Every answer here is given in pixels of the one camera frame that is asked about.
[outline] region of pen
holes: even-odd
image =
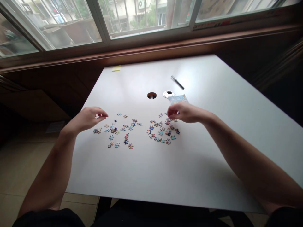
[[[177,81],[177,79],[174,76],[171,76],[171,78],[182,88],[182,90],[184,90],[184,87]]]

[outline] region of sleeve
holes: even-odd
[[[266,227],[303,226],[303,208],[282,207],[269,217]]]
[[[12,227],[27,226],[85,227],[79,216],[70,209],[30,211],[18,218]]]

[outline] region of puzzle piece pile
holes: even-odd
[[[102,127],[95,128],[93,132],[99,134],[101,132],[101,129],[102,129]]]
[[[168,126],[168,128],[164,128],[163,122],[161,121],[160,123],[157,123],[155,120],[151,120],[150,123],[152,124],[149,129],[147,130],[147,134],[149,135],[150,139],[154,139],[157,142],[162,142],[162,143],[166,143],[168,145],[171,144],[171,140],[175,140],[176,136],[172,135],[172,131],[176,131],[176,133],[179,135],[180,131],[179,129],[176,129],[171,122],[177,122],[178,120],[176,119],[170,119],[170,118],[166,118],[165,124]],[[157,127],[161,127],[158,136],[156,136],[155,134],[152,134],[152,131],[154,130],[154,128]],[[163,136],[163,134],[169,136],[170,138],[164,139],[161,138]]]
[[[131,130],[133,130],[133,128],[136,126],[136,122],[138,122],[135,118],[134,119],[132,119],[132,121],[133,121],[133,123],[131,123],[131,126],[128,126],[127,124],[124,124],[123,125],[123,128],[121,128],[120,130],[117,128],[117,127],[115,127],[115,126],[113,126],[116,122],[117,122],[117,120],[114,120],[114,122],[112,123],[113,125],[111,125],[111,126],[109,126],[108,124],[105,124],[104,126],[107,128],[107,129],[105,129],[105,132],[111,132],[111,133],[114,133],[114,134],[119,134],[120,133],[120,131],[125,131],[127,128],[131,131]],[[139,125],[139,126],[142,126],[143,124],[142,123],[140,123],[140,122],[138,122],[137,123],[137,125]],[[100,133],[101,132],[101,128],[98,130],[98,129],[95,129],[94,130],[94,133]],[[111,135],[110,136],[110,140],[113,140],[114,139],[114,135]],[[128,137],[129,137],[129,133],[127,133],[126,134],[126,136],[124,137],[124,144],[128,144],[128,148],[129,149],[133,149],[133,144],[132,143],[129,143],[129,140],[128,140]],[[112,146],[114,145],[114,142],[111,142],[109,145],[108,145],[108,148],[111,148]],[[117,143],[115,143],[115,148],[119,148],[119,146],[120,146],[120,143],[119,142],[117,142]]]

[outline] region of glass pane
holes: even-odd
[[[188,26],[194,5],[194,0],[98,1],[111,39]]]
[[[196,23],[221,16],[235,16],[271,8],[278,0],[203,0]],[[292,5],[300,0],[286,0],[282,6]]]
[[[19,18],[25,18],[41,42],[50,49],[101,42],[86,0],[13,0],[9,4]]]
[[[32,52],[38,50],[0,14],[0,57]]]

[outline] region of window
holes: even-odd
[[[273,6],[296,4],[297,0],[203,0],[197,15],[196,23],[218,17],[231,17],[245,13],[258,12]]]
[[[99,0],[111,39],[186,27],[194,2],[194,0]],[[129,26],[122,27],[125,21]]]
[[[101,42],[85,0],[7,0],[46,50]]]
[[[0,14],[0,57],[38,52],[38,50]]]
[[[20,55],[10,64],[17,65],[30,54],[33,61],[53,60],[222,34],[231,24],[262,28],[266,19],[281,25],[299,1],[0,0],[0,61]]]
[[[158,25],[165,25],[166,14],[158,14]]]

